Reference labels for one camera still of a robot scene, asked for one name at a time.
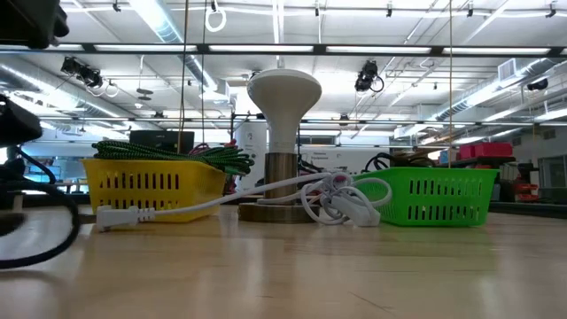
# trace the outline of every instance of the green rope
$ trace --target green rope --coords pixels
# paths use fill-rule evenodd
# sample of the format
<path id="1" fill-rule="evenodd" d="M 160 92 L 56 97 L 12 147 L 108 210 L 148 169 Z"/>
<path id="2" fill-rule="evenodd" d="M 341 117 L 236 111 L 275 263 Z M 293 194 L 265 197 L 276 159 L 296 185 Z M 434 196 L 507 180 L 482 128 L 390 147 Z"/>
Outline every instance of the green rope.
<path id="1" fill-rule="evenodd" d="M 250 173 L 254 161 L 236 147 L 214 147 L 195 155 L 163 151 L 154 147 L 118 141 L 94 143 L 95 159 L 101 160 L 194 160 L 232 175 Z"/>

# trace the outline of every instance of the white power strip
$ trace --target white power strip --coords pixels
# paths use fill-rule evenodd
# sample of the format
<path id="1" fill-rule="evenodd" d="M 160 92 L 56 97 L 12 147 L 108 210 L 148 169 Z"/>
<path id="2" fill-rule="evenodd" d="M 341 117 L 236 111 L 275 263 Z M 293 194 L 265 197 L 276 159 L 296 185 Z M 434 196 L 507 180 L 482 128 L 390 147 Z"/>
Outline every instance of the white power strip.
<path id="1" fill-rule="evenodd" d="M 217 206 L 231 200 L 242 198 L 243 196 L 315 180 L 320 181 L 304 185 L 301 191 L 295 194 L 282 198 L 259 199 L 258 203 L 277 204 L 301 198 L 301 203 L 306 212 L 316 222 L 324 225 L 337 225 L 352 220 L 357 226 L 368 227 L 377 226 L 380 223 L 380 213 L 376 210 L 376 207 L 383 206 L 392 199 L 392 188 L 390 184 L 379 178 L 365 178 L 353 182 L 350 175 L 342 172 L 318 173 L 263 185 L 191 207 L 156 211 L 154 208 L 139 208 L 137 206 L 131 206 L 129 209 L 113 209 L 111 206 L 99 206 L 97 209 L 97 228 L 106 231 L 114 226 L 135 226 L 139 222 L 152 221 L 157 215 L 190 214 L 191 212 Z M 356 185 L 363 183 L 380 183 L 388 190 L 387 194 L 384 198 L 371 202 L 361 191 L 355 188 Z M 315 190 L 320 191 L 321 194 L 307 201 L 307 194 Z M 323 210 L 330 219 L 323 219 L 311 210 L 310 204 L 314 203 L 316 200 L 321 202 Z"/>

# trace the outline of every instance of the wooden table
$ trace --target wooden table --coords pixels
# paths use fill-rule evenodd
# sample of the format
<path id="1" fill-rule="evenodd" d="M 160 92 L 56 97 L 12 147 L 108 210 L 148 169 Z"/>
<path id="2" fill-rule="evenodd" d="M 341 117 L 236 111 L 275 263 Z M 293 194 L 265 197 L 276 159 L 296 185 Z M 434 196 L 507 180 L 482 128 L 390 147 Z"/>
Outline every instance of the wooden table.
<path id="1" fill-rule="evenodd" d="M 63 237 L 31 214 L 0 257 Z M 0 272 L 0 317 L 566 318 L 567 221 L 490 214 L 482 228 L 238 222 L 235 207 L 184 225 L 98 234 Z"/>

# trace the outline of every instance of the lamp base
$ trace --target lamp base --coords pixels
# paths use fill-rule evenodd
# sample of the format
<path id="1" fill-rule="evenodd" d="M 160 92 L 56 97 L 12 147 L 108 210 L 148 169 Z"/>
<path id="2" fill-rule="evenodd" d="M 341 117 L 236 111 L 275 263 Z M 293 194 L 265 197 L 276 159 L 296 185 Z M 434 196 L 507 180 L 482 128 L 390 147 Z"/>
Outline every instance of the lamp base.
<path id="1" fill-rule="evenodd" d="M 311 206 L 319 215 L 319 206 Z M 245 222 L 305 223 L 315 222 L 305 212 L 303 206 L 260 205 L 246 203 L 238 205 L 238 217 Z"/>

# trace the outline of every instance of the green basket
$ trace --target green basket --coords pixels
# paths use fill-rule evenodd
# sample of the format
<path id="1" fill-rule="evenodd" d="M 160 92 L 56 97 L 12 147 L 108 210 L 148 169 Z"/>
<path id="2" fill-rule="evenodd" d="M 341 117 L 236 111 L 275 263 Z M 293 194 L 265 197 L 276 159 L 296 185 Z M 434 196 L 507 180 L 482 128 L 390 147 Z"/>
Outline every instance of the green basket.
<path id="1" fill-rule="evenodd" d="M 479 226 L 486 222 L 496 169 L 392 167 L 358 175 L 392 187 L 392 201 L 377 210 L 384 222 L 399 226 Z M 377 183 L 357 187 L 370 201 L 386 194 Z"/>

